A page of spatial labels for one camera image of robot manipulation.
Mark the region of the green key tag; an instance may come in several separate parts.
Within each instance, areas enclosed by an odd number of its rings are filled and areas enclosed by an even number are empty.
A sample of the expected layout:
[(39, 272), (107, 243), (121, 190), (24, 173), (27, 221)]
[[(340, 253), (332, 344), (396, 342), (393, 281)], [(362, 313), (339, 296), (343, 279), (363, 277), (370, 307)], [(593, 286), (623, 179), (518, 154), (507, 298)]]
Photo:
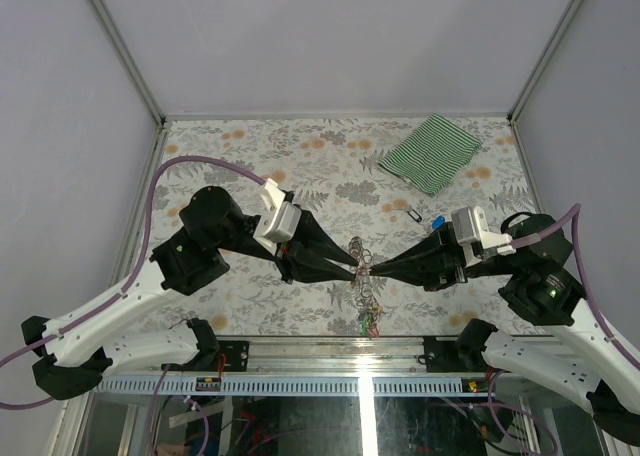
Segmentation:
[(367, 315), (367, 316), (364, 318), (363, 322), (362, 322), (362, 326), (363, 326), (366, 330), (368, 330), (368, 329), (371, 327), (371, 325), (372, 325), (372, 324), (373, 324), (373, 322), (372, 322), (372, 318), (371, 318), (371, 316), (370, 316), (370, 315)]

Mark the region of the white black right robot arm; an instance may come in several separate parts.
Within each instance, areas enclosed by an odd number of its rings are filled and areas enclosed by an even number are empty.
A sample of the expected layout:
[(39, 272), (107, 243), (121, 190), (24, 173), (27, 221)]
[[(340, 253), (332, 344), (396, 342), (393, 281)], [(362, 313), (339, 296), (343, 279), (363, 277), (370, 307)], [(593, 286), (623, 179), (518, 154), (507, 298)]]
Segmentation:
[(565, 268), (579, 255), (579, 243), (563, 228), (577, 225), (578, 212), (573, 206), (560, 220), (519, 212), (493, 232), (481, 207), (465, 207), (370, 272), (428, 292), (470, 279), (507, 277), (498, 294), (508, 308), (567, 345), (578, 361), (564, 361), (473, 318), (455, 342), (458, 363), (471, 371), (494, 368), (521, 375), (573, 402), (612, 437), (637, 446), (639, 352), (596, 308), (586, 279)]

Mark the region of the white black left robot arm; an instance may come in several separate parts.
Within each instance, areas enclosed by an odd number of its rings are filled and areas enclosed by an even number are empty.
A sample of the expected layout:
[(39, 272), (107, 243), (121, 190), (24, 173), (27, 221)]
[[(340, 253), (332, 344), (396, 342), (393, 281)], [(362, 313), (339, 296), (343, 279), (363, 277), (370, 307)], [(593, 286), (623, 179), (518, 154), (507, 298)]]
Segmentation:
[(224, 251), (273, 263), (286, 283), (354, 280), (356, 259), (293, 203), (292, 193), (266, 183), (260, 197), (262, 213), (249, 216), (225, 189), (199, 190), (179, 214), (181, 228), (127, 279), (64, 316), (25, 320), (25, 344), (38, 357), (32, 366), (36, 386), (54, 400), (67, 400), (120, 372), (222, 370), (220, 344), (204, 319), (138, 336), (125, 331), (224, 276)]

